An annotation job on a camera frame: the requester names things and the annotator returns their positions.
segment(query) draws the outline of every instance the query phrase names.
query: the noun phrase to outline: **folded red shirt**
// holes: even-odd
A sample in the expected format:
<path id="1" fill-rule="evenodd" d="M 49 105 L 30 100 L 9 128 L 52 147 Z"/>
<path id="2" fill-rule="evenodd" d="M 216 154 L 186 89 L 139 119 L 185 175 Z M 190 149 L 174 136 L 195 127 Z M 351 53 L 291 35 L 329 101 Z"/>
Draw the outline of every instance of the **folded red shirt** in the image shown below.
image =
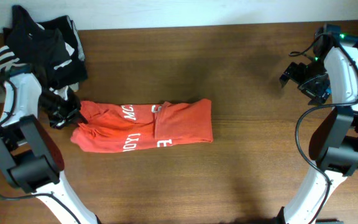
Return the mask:
<path id="1" fill-rule="evenodd" d="M 212 142 L 211 101 L 193 104 L 111 105 L 81 102 L 71 141 L 86 152 L 125 152 L 177 144 Z"/>

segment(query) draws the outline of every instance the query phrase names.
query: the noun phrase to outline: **white background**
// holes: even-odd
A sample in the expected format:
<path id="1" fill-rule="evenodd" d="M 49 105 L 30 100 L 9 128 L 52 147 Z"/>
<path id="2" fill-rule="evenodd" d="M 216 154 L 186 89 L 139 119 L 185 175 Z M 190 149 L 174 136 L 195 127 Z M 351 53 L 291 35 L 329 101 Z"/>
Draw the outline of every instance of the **white background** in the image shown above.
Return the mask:
<path id="1" fill-rule="evenodd" d="M 36 22 L 67 14 L 77 29 L 358 19 L 358 0 L 0 0 L 0 32 L 11 23 L 13 4 Z"/>

